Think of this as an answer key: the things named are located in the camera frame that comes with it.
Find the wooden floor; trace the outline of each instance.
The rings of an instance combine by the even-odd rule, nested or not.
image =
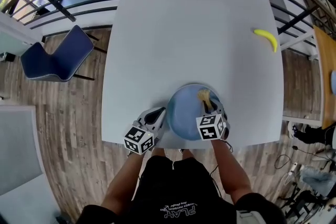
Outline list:
[[[100,38],[96,42],[97,47],[107,49],[110,29],[89,33]],[[53,52],[64,36],[48,38],[45,43],[47,52]],[[13,63],[0,63],[0,95],[11,104],[36,106],[38,137],[46,173],[61,209],[73,220],[77,219],[85,205],[102,202],[108,183],[127,157],[123,146],[101,140],[105,60],[105,54],[93,51],[77,73],[95,77],[96,80],[73,78],[68,83],[29,81],[17,58]],[[283,52],[283,62],[284,114],[316,118],[320,109],[317,61],[310,62],[306,57],[286,50]],[[279,194],[285,193],[290,186],[283,184],[284,174],[291,164],[279,170],[274,167],[280,154],[288,154],[293,162],[311,162],[311,155],[293,151],[291,145],[297,145],[307,152],[319,148],[289,139],[283,123],[279,142],[234,149],[234,155],[247,172],[253,190],[271,201],[277,201]],[[181,159],[181,154],[176,150],[167,150],[166,153],[172,160]],[[194,153],[209,171],[215,168],[212,150],[197,150]],[[316,167],[324,164],[312,162]],[[214,173],[214,178],[221,186],[218,171]]]

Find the black shorts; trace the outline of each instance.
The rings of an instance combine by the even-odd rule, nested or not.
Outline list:
[[[167,157],[151,157],[141,175],[134,201],[141,200],[148,194],[157,198],[176,197],[176,194],[186,197],[219,197],[209,172],[192,157],[174,164]]]

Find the human arm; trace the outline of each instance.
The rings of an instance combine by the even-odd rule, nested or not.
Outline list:
[[[131,154],[110,183],[101,204],[118,216],[125,212],[133,198],[138,182],[143,155]]]
[[[212,140],[212,146],[224,191],[235,204],[243,195],[252,193],[250,180],[223,141]]]

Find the black sleeve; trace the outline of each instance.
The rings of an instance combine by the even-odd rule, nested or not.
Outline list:
[[[236,210],[256,211],[269,224],[286,224],[284,213],[279,207],[266,200],[258,193],[249,193],[242,196],[235,204]]]
[[[111,224],[118,216],[111,210],[98,205],[87,205],[84,207],[76,224]]]

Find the plate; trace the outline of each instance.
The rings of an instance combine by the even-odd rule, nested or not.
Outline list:
[[[167,122],[170,129],[179,137],[194,141],[201,139],[196,118],[201,116],[202,102],[198,99],[199,90],[209,89],[201,84],[189,84],[179,88],[167,105]],[[210,90],[211,99],[219,98]]]

